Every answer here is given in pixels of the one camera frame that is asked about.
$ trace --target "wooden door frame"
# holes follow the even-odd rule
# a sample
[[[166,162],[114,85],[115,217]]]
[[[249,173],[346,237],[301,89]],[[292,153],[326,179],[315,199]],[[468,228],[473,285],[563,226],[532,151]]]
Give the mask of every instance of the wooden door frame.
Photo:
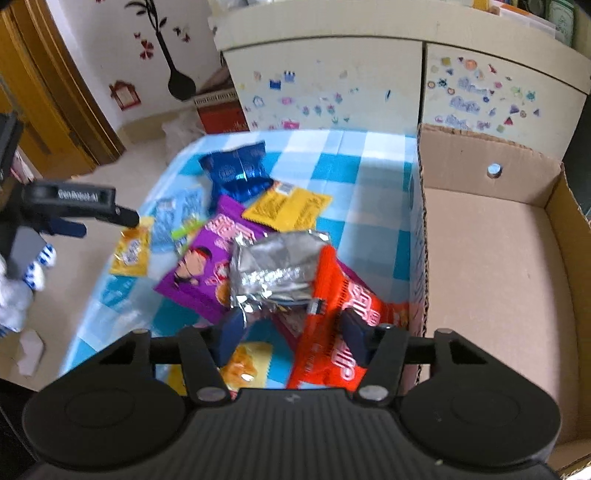
[[[70,56],[45,0],[15,0],[9,14],[72,140],[105,165],[125,151]]]

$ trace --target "white plastic bag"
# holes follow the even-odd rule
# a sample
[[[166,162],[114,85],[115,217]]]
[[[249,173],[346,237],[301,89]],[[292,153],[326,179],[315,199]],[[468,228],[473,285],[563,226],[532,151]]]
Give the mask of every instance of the white plastic bag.
[[[205,135],[196,110],[181,112],[174,120],[163,123],[162,130],[166,134],[168,162],[183,148]]]

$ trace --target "cabinet door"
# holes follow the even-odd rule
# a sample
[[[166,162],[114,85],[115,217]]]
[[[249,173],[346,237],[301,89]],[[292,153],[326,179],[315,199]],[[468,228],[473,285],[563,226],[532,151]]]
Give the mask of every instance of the cabinet door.
[[[562,159],[586,96],[506,60],[427,46],[423,122],[482,132]]]
[[[224,55],[251,130],[338,128],[416,134],[420,42],[313,38]]]

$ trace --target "baseboard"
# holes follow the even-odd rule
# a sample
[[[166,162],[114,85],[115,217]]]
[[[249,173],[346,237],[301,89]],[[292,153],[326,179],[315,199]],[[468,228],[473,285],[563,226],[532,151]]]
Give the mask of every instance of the baseboard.
[[[194,105],[134,120],[120,127],[117,130],[117,135],[125,148],[129,148],[136,143],[163,138],[165,134],[164,130],[162,130],[162,124],[174,120],[181,112],[192,109],[195,109]]]

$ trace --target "screw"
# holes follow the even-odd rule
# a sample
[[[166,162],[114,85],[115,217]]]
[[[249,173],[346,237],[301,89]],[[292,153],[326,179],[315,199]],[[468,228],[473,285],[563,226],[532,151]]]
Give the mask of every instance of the screw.
[[[364,400],[382,401],[388,396],[388,389],[381,385],[365,385],[359,389],[359,395]]]
[[[215,402],[226,398],[226,393],[218,387],[203,387],[198,390],[197,398],[201,401]]]

